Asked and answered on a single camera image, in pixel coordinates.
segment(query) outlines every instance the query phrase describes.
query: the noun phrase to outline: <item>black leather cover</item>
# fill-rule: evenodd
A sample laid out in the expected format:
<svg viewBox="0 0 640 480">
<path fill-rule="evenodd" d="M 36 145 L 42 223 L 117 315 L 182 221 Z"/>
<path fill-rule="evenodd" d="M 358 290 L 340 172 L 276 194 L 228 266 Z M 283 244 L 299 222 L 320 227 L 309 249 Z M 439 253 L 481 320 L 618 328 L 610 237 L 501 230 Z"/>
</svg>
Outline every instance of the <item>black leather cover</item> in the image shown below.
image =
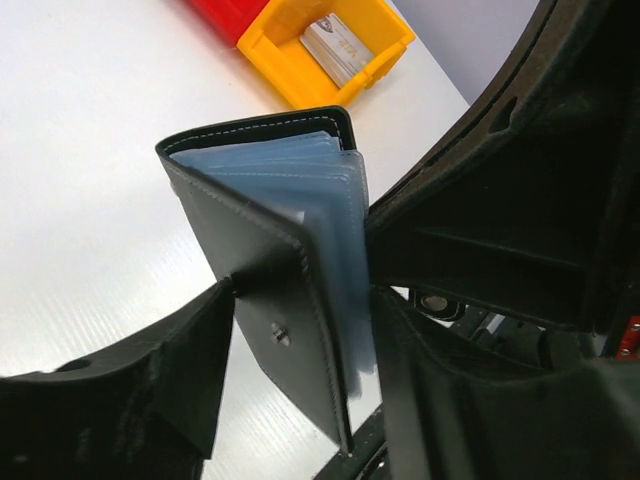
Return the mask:
<svg viewBox="0 0 640 480">
<path fill-rule="evenodd" d="M 344 450 L 352 446 L 337 326 L 316 246 L 299 225 L 197 171 L 171 154 L 324 130 L 355 149 L 346 112 L 323 108 L 194 129 L 157 147 L 216 277 L 231 277 L 236 319 L 262 370 Z M 273 325 L 289 345 L 272 340 Z"/>
</svg>

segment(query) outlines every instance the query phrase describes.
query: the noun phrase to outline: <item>wallet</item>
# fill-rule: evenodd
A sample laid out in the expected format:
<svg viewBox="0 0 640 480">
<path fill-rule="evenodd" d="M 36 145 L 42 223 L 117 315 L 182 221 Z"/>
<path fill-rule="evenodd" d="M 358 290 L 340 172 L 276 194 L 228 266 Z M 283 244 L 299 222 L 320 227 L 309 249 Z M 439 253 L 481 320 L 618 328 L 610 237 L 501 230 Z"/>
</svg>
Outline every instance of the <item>wallet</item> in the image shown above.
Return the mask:
<svg viewBox="0 0 640 480">
<path fill-rule="evenodd" d="M 203 127 L 157 152 L 264 373 L 344 450 L 375 353 L 363 158 L 339 107 Z"/>
</svg>

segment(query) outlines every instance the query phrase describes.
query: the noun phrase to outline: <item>red object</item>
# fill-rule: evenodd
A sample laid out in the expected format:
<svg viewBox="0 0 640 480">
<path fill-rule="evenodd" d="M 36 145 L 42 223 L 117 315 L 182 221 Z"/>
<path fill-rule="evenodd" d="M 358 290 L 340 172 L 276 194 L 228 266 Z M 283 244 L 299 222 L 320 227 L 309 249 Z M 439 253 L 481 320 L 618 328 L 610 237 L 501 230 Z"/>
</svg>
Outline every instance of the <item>red object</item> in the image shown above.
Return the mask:
<svg viewBox="0 0 640 480">
<path fill-rule="evenodd" d="M 231 45 L 236 45 L 269 0 L 188 0 Z"/>
<path fill-rule="evenodd" d="M 631 317 L 616 353 L 619 360 L 637 360 L 640 349 L 640 315 Z"/>
</svg>

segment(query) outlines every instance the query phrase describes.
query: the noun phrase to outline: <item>yellow plastic container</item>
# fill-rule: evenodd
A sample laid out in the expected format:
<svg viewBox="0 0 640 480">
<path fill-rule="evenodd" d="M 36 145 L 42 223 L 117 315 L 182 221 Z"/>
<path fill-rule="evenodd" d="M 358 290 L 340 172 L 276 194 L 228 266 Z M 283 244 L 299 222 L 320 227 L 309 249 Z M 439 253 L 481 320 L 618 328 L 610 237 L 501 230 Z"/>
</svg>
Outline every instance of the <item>yellow plastic container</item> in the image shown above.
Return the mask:
<svg viewBox="0 0 640 480">
<path fill-rule="evenodd" d="M 300 43 L 316 20 L 335 13 L 375 58 L 343 88 Z M 238 41 L 238 48 L 294 108 L 348 105 L 386 75 L 415 39 L 384 0 L 270 0 Z"/>
</svg>

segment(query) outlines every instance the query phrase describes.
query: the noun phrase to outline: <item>white table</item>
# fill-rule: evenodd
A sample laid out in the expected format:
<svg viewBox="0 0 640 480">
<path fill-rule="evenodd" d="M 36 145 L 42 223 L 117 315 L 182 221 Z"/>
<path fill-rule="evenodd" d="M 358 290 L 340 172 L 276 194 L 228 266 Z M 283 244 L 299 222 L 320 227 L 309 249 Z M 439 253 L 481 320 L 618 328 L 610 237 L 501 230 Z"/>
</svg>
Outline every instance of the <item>white table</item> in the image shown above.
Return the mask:
<svg viewBox="0 0 640 480">
<path fill-rule="evenodd" d="M 213 281 L 153 147 L 286 109 L 179 0 L 0 2 L 0 375 L 50 371 Z M 416 41 L 350 107 L 373 200 L 467 104 Z M 354 427 L 379 403 L 375 376 Z M 301 479 L 336 447 L 235 331 L 208 479 Z"/>
</svg>

